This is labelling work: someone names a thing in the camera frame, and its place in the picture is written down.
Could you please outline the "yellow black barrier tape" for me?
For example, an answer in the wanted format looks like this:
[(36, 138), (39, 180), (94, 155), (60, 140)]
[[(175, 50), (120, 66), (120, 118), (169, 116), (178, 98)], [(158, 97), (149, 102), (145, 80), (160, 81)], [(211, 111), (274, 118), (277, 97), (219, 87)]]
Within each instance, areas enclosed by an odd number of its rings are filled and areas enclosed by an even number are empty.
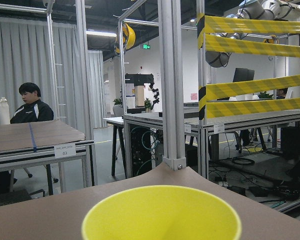
[(300, 59), (300, 44), (278, 37), (300, 36), (300, 21), (197, 15), (199, 120), (300, 109), (300, 96), (245, 100), (244, 95), (300, 86), (300, 72), (276, 74), (276, 58)]

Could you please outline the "neighbouring brown topped table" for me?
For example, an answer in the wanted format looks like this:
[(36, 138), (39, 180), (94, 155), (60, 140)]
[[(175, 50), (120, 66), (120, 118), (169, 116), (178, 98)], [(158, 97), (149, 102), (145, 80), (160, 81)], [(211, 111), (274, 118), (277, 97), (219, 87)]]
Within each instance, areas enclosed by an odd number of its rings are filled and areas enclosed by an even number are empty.
[(83, 186), (90, 187), (93, 144), (60, 120), (0, 125), (0, 172), (80, 159)]

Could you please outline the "yellow hard hat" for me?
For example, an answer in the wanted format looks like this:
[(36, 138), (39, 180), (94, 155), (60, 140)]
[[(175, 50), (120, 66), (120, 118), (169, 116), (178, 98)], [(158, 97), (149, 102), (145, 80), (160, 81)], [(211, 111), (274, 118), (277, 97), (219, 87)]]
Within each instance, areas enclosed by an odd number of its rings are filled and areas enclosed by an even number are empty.
[[(135, 31), (127, 24), (122, 24), (122, 41), (123, 41), (123, 50), (129, 50), (132, 48), (136, 41)], [(119, 37), (117, 36), (114, 43), (114, 53), (116, 56), (120, 54), (120, 45), (119, 45)]]

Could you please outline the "neighbouring person in black jacket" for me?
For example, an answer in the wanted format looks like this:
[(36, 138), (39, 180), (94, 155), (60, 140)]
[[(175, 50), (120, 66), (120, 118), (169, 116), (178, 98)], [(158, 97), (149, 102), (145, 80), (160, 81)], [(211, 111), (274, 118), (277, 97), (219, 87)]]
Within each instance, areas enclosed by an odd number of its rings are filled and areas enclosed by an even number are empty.
[[(54, 112), (41, 100), (40, 88), (32, 82), (25, 82), (18, 89), (24, 104), (21, 105), (10, 119), (11, 124), (52, 121)], [(9, 171), (0, 172), (0, 194), (10, 191), (11, 175)]]

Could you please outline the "yellow plastic cup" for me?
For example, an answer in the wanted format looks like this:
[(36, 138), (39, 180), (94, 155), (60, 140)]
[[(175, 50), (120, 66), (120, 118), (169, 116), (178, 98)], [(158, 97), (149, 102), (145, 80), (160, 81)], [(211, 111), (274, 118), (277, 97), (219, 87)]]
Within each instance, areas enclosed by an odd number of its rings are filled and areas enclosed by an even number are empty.
[(223, 199), (194, 188), (151, 185), (115, 193), (86, 214), (84, 240), (239, 240), (242, 223)]

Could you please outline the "aluminium frame post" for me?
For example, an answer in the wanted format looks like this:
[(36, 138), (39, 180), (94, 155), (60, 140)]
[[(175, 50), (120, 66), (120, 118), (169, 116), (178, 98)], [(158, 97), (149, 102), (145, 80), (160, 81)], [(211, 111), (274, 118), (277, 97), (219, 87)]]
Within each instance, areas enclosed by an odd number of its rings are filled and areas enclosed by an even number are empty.
[(162, 93), (163, 161), (174, 171), (186, 167), (181, 2), (159, 0), (159, 53)]

